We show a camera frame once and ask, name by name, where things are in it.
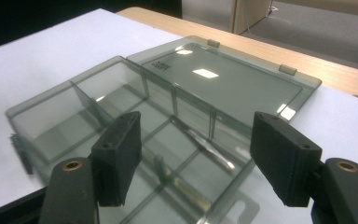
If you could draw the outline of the smoky clear plastic storage box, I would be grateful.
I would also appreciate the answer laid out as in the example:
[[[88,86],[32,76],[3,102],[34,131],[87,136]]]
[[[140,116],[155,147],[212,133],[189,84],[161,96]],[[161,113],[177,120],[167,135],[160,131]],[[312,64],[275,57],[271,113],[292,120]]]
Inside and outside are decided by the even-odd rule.
[[[259,206],[241,183],[254,168],[254,114],[291,119],[319,80],[285,65],[189,36],[115,57],[10,108],[12,143],[28,173],[48,180],[60,161],[86,157],[108,125],[141,113],[143,158],[124,206],[102,224],[251,224]],[[210,142],[227,172],[171,121]]]

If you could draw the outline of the silver metal tweezers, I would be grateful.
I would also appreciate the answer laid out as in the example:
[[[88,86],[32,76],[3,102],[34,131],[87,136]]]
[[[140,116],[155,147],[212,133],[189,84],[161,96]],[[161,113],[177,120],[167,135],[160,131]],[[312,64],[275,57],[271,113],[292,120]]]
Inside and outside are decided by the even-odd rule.
[[[233,162],[225,158],[210,142],[191,129],[176,116],[170,116],[170,121],[183,132],[190,140],[195,142],[203,152],[205,152],[213,161],[217,162],[227,172],[232,173],[235,170]]]

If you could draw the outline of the light wooden shelf unit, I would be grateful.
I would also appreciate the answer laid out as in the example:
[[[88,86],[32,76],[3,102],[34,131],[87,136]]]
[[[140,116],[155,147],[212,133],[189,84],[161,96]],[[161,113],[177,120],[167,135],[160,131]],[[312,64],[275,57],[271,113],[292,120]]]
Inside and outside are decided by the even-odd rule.
[[[182,0],[183,18],[240,35],[262,21],[272,0]]]

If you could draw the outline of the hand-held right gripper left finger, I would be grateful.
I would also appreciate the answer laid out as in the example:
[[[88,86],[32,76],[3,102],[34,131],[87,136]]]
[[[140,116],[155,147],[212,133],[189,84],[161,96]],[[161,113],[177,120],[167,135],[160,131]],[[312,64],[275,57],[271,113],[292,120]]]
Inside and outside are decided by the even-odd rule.
[[[100,206],[121,206],[142,159],[141,113],[119,116],[91,148]]]

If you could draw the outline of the black curtain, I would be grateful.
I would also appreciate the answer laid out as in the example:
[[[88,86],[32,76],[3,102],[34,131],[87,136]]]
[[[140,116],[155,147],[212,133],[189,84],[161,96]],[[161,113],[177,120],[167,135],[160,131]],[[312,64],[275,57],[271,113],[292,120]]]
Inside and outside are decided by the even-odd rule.
[[[0,46],[98,8],[129,7],[183,18],[182,0],[0,0]]]

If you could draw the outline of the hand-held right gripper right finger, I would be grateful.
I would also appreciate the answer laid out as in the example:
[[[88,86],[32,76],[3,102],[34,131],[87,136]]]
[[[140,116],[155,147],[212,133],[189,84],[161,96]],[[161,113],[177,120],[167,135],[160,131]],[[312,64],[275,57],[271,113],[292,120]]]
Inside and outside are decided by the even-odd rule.
[[[306,207],[309,175],[318,168],[322,149],[289,123],[265,112],[255,112],[251,157],[282,203]]]

